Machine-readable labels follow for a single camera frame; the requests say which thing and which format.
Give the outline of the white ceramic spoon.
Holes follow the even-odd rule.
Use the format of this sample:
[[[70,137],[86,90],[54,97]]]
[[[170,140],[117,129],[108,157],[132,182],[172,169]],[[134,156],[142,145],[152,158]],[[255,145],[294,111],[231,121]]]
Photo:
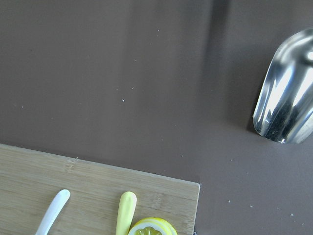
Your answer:
[[[47,235],[59,213],[70,198],[70,191],[63,189],[59,191],[51,201],[46,210],[35,235]]]

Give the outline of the bamboo cutting board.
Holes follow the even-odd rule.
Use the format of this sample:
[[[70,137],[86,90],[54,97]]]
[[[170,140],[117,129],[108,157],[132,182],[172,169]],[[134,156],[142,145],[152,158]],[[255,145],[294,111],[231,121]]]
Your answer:
[[[70,199],[52,235],[115,234],[120,196],[137,196],[134,221],[161,217],[180,235],[194,231],[200,185],[14,146],[0,147],[0,232],[33,235],[54,196]]]

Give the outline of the upper lemon slice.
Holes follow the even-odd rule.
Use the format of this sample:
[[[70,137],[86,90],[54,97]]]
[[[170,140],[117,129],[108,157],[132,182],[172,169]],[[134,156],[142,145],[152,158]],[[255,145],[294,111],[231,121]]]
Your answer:
[[[148,217],[139,220],[128,232],[129,235],[177,235],[176,229],[168,221]]]

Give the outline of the steel scoop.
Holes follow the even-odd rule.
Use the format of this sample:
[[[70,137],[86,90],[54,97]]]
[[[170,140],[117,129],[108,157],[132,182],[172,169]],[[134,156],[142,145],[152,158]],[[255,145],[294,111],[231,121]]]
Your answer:
[[[252,116],[256,132],[282,144],[313,132],[313,30],[288,37],[276,50]]]

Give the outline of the yellow plastic knife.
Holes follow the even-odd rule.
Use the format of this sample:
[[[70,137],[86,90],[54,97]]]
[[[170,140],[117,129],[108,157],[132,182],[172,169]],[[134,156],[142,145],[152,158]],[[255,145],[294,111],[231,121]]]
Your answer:
[[[136,204],[137,196],[133,192],[127,191],[121,195],[116,222],[116,235],[128,234],[134,217]]]

